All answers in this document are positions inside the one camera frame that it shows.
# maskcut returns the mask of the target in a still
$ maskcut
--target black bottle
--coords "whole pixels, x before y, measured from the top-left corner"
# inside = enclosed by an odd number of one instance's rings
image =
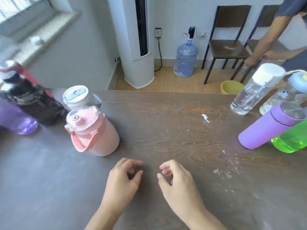
[[[44,87],[34,85],[13,71],[2,74],[2,80],[1,97],[17,105],[39,123],[51,126],[66,118],[68,111],[54,98],[49,97]]]

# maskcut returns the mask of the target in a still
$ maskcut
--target person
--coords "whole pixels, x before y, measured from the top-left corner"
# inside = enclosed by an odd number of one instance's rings
[[[307,24],[307,0],[284,0],[277,11],[274,21],[267,33],[259,40],[254,52],[245,60],[248,67],[257,64],[266,57],[270,60],[286,60],[282,66],[286,71],[302,69],[307,71],[307,46],[286,52],[272,51],[272,45],[286,29],[291,19],[300,14]]]
[[[132,180],[127,173],[134,173],[133,166],[142,161],[123,158],[110,171],[106,189],[97,212],[85,230],[111,230],[125,207],[136,193],[143,171],[138,171]],[[166,176],[173,175],[170,185],[162,174],[157,174],[164,198],[174,213],[191,229],[226,230],[204,206],[191,174],[177,161],[164,162],[160,169]]]

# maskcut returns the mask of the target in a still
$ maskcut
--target window sill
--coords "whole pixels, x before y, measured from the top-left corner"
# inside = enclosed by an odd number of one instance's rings
[[[81,14],[82,13],[79,10],[75,10],[74,13],[59,13],[48,23],[33,32],[33,34],[24,41],[20,42],[18,44],[20,51],[14,55],[12,59],[22,66],[28,67],[49,47],[50,44],[52,44],[72,23],[74,23]],[[33,45],[30,38],[36,35],[40,36],[45,43],[40,46]]]

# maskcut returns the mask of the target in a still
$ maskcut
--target power cord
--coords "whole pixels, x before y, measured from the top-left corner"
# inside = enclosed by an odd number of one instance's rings
[[[155,70],[155,72],[160,71],[160,69],[162,68],[162,55],[161,55],[161,49],[160,49],[160,38],[158,38],[158,44],[159,44],[159,52],[160,52],[160,59],[161,59],[161,66],[158,70]]]

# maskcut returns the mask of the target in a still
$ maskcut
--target red bottle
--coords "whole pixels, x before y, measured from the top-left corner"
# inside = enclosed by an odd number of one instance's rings
[[[32,77],[30,75],[30,73],[28,73],[28,71],[18,62],[13,61],[13,60],[3,60],[0,61],[0,72],[2,73],[7,73],[10,71],[15,71],[20,75],[25,76],[25,78],[27,80],[29,80],[30,82],[32,82],[33,84],[38,84],[41,85],[34,77]],[[48,96],[52,97],[53,96],[46,90],[46,93],[48,94]]]

